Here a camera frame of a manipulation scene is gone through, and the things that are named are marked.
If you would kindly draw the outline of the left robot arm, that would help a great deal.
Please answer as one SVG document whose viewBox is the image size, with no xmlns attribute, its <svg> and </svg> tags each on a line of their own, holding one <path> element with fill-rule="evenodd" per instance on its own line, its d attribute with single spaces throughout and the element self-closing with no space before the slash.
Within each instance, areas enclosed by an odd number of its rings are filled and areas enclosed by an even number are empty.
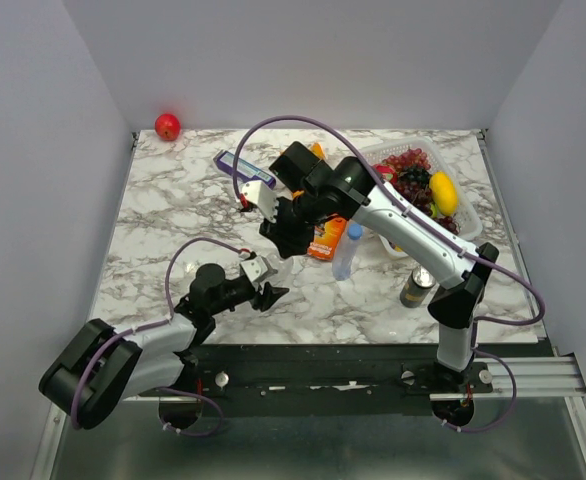
<svg viewBox="0 0 586 480">
<path fill-rule="evenodd" d="M 124 330 L 101 319 L 87 322 L 44 372 L 38 390 L 84 430 L 128 397 L 163 387 L 185 394 L 195 372 L 180 355 L 212 334 L 216 315 L 243 304 L 258 312 L 272 308 L 289 292 L 273 280 L 277 276 L 262 256 L 241 262 L 234 278 L 218 264 L 204 264 L 169 319 Z"/>
</svg>

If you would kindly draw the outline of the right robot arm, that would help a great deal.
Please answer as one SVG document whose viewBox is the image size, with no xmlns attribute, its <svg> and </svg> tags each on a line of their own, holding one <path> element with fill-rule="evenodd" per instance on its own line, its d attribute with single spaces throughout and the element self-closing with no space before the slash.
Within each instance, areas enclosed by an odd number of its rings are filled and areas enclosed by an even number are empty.
<svg viewBox="0 0 586 480">
<path fill-rule="evenodd" d="M 278 197 L 264 214 L 260 233 L 282 258 L 306 254 L 316 225 L 337 215 L 399 246 L 439 285 L 428 305 L 439 324 L 433 379 L 453 392 L 469 380 L 473 353 L 472 320 L 492 268 L 496 247 L 465 241 L 399 195 L 362 157 L 349 156 L 330 167 L 299 142 L 270 165 L 295 197 Z"/>
</svg>

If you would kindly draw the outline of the blue tinted plastic bottle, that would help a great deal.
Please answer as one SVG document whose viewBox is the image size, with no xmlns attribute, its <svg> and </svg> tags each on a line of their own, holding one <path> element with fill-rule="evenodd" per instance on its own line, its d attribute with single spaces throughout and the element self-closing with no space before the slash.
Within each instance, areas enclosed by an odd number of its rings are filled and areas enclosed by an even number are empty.
<svg viewBox="0 0 586 480">
<path fill-rule="evenodd" d="M 332 260 L 332 274 L 336 281 L 345 281 L 350 278 L 353 259 L 362 239 L 361 237 L 358 240 L 351 240 L 347 235 L 348 227 L 337 245 Z"/>
</svg>

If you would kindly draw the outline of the plain blue bottle cap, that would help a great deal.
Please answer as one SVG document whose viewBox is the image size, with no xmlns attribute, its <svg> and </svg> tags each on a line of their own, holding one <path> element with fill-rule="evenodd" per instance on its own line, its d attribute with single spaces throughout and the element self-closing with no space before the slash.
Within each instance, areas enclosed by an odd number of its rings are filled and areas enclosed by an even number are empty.
<svg viewBox="0 0 586 480">
<path fill-rule="evenodd" d="M 358 240 L 363 235 L 363 228 L 357 223 L 351 223 L 347 230 L 347 235 L 351 240 Z"/>
</svg>

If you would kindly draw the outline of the clear crushed plastic bottle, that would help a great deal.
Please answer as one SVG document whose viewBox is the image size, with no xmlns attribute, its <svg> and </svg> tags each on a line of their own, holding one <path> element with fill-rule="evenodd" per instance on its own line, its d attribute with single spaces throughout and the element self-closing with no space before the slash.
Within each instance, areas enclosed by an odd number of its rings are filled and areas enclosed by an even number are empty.
<svg viewBox="0 0 586 480">
<path fill-rule="evenodd" d="M 268 278 L 270 284 L 277 287 L 288 285 L 292 278 L 294 258 L 282 259 L 277 252 L 271 252 L 266 256 L 266 260 L 273 270 L 272 275 Z"/>
</svg>

